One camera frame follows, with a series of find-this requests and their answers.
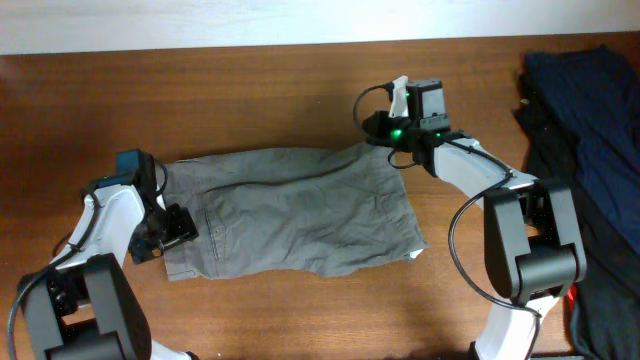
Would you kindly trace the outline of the grey shorts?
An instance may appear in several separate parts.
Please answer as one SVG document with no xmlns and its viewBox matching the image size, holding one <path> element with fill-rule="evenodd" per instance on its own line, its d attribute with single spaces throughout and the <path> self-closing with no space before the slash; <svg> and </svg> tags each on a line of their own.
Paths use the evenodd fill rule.
<svg viewBox="0 0 640 360">
<path fill-rule="evenodd" d="M 165 200 L 198 236 L 164 257 L 172 281 L 271 270 L 322 277 L 412 261 L 427 247 L 388 151 L 271 148 L 168 165 Z"/>
</svg>

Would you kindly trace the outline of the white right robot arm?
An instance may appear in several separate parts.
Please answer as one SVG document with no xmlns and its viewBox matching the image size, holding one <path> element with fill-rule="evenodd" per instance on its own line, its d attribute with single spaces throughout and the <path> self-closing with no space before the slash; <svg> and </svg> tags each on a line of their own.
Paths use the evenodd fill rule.
<svg viewBox="0 0 640 360">
<path fill-rule="evenodd" d="M 486 152 L 445 115 L 397 116 L 377 111 L 356 127 L 372 145 L 409 153 L 433 177 L 467 195 L 453 216 L 448 246 L 456 266 L 456 227 L 473 205 L 483 211 L 484 263 L 493 291 L 467 284 L 492 307 L 472 359 L 531 359 L 545 317 L 584 279 L 586 255 L 571 191 L 564 183 L 540 180 Z"/>
</svg>

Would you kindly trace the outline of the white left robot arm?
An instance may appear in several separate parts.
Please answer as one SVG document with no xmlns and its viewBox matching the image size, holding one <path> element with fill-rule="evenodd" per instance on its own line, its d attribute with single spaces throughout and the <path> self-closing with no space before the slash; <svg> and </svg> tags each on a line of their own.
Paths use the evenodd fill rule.
<svg viewBox="0 0 640 360">
<path fill-rule="evenodd" d="M 197 232 L 186 209 L 165 206 L 152 172 L 93 181 L 60 253 L 22 278 L 7 324 L 9 355 L 22 315 L 38 359 L 192 359 L 153 340 L 124 272 L 124 259 L 152 260 Z"/>
</svg>

